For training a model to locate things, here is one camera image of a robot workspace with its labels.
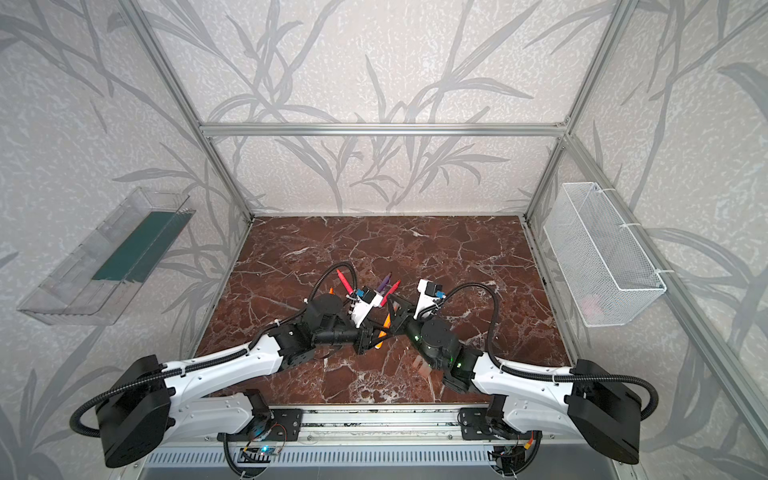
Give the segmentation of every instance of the mesh basket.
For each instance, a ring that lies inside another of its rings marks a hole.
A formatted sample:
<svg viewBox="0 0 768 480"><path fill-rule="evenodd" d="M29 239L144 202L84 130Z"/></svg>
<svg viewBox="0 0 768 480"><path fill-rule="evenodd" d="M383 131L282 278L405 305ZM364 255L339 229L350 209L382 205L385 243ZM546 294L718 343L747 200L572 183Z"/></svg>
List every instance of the mesh basket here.
<svg viewBox="0 0 768 480"><path fill-rule="evenodd" d="M667 290L595 183L562 184L544 232L586 326L626 325Z"/></svg>

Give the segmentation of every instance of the purple marker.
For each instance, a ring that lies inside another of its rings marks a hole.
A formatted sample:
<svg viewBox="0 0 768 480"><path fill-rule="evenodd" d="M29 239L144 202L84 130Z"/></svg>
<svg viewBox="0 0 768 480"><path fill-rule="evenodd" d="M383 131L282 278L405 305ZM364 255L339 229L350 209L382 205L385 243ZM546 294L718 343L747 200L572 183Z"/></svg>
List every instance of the purple marker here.
<svg viewBox="0 0 768 480"><path fill-rule="evenodd" d="M379 285L379 288L376 289L377 292L383 293L384 289L386 288L387 284L389 283L389 279L392 278L392 272L387 273L387 275L384 277L384 280L382 280L382 284Z"/></svg>

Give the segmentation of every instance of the wallpaper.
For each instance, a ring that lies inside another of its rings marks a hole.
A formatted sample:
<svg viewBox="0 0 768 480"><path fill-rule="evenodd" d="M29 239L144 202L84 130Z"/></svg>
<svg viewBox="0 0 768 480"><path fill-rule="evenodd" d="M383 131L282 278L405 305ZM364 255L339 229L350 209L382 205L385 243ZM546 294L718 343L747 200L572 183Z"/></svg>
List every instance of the wallpaper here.
<svg viewBox="0 0 768 480"><path fill-rule="evenodd" d="M206 122L563 121L613 0L141 0Z"/></svg>
<svg viewBox="0 0 768 480"><path fill-rule="evenodd" d="M765 45L765 0L637 11L576 132L768 394Z"/></svg>
<svg viewBox="0 0 768 480"><path fill-rule="evenodd" d="M0 477L103 479L71 412L135 359L186 356L247 230L115 2L0 2ZM16 311L135 187L197 212L113 326ZM88 416L86 423L93 425Z"/></svg>
<svg viewBox="0 0 768 480"><path fill-rule="evenodd" d="M608 372L640 376L659 392L658 409L641 423L641 465L647 477L768 478L768 458L663 297L625 326L584 326L543 231L561 185L578 181L586 179L566 153L545 186L531 228L581 357L597 362ZM636 391L643 402L647 401L643 389Z"/></svg>
<svg viewBox="0 0 768 480"><path fill-rule="evenodd" d="M519 214L551 137L226 137L259 214Z"/></svg>

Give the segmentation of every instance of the red marble tabletop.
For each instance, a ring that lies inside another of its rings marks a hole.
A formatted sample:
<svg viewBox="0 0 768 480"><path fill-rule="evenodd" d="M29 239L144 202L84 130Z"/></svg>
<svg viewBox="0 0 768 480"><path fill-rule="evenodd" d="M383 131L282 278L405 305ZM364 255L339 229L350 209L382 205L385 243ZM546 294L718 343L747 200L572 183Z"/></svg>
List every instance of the red marble tabletop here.
<svg viewBox="0 0 768 480"><path fill-rule="evenodd" d="M418 299L421 278L445 291L464 282L495 285L502 311L495 340L498 356L545 366L568 358L517 217L264 217L257 218L240 259L204 334L197 355L250 341L267 323L302 306L319 275L351 260L359 286L376 288L387 273L401 280L398 293ZM320 291L342 289L331 276ZM485 349L492 307L488 294L464 290L443 316L459 339ZM384 309L374 310L382 318ZM259 389L269 404L349 402L487 402L442 384L401 336L357 356L345 346L273 376L251 379L221 394Z"/></svg>

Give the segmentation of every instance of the yellow marker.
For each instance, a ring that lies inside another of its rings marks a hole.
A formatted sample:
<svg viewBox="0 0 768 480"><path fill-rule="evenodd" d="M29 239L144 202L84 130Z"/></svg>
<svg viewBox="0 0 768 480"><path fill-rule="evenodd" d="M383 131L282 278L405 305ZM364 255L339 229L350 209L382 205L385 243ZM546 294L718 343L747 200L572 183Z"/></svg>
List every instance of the yellow marker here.
<svg viewBox="0 0 768 480"><path fill-rule="evenodd" d="M392 320L389 318L389 314L387 314L387 316L386 316L386 320L384 320L384 328L387 328L387 329L388 329L390 325L392 325ZM379 338L381 338L381 337L383 337L383 336L385 336L385 335L386 335L386 333L384 333L384 332L379 332ZM379 345L377 345L377 346L376 346L376 348L377 348L377 349L380 349L380 348L382 347L382 344L383 344L383 343L384 343L384 342L381 342Z"/></svg>

